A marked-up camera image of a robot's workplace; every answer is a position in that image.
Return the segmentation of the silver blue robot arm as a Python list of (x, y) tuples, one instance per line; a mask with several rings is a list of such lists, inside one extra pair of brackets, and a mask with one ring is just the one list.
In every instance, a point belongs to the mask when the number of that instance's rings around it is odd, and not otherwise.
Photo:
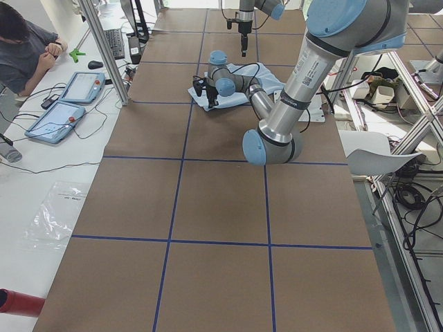
[(246, 57), (248, 50), (248, 35), (253, 29), (254, 10), (258, 9), (274, 20), (279, 20), (284, 12), (283, 1), (277, 0), (240, 0), (239, 9), (233, 18), (228, 18), (224, 14), (227, 29), (231, 29), (233, 24), (237, 24), (237, 31), (241, 34), (241, 56)]
[(260, 119), (256, 129), (244, 134), (245, 159), (253, 165), (288, 163), (302, 151), (296, 123), (335, 62), (351, 53), (401, 48), (408, 12), (408, 1), (312, 1), (298, 63), (276, 102), (259, 79), (230, 72), (220, 50), (210, 54), (208, 74), (195, 76), (193, 88), (197, 95), (207, 95), (210, 108), (217, 106), (219, 95), (243, 93)]

